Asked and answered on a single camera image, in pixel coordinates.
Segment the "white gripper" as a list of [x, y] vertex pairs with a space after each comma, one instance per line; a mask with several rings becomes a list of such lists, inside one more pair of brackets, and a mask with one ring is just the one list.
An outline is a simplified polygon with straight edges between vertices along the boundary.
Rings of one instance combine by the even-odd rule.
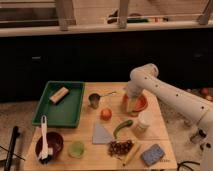
[[140, 94], [142, 93], [143, 86], [140, 82], [131, 80], [125, 86], [125, 91], [127, 96], [129, 97], [126, 102], [126, 111], [128, 113], [131, 113], [135, 109], [137, 102], [136, 98], [139, 97]]

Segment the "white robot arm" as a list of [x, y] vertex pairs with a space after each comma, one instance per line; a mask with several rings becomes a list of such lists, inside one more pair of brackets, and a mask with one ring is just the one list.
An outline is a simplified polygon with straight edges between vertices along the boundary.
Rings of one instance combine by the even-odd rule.
[[159, 80], [158, 74], [152, 63], [133, 69], [125, 87], [127, 96], [133, 99], [147, 90], [202, 129], [207, 139], [200, 171], [213, 171], [213, 102]]

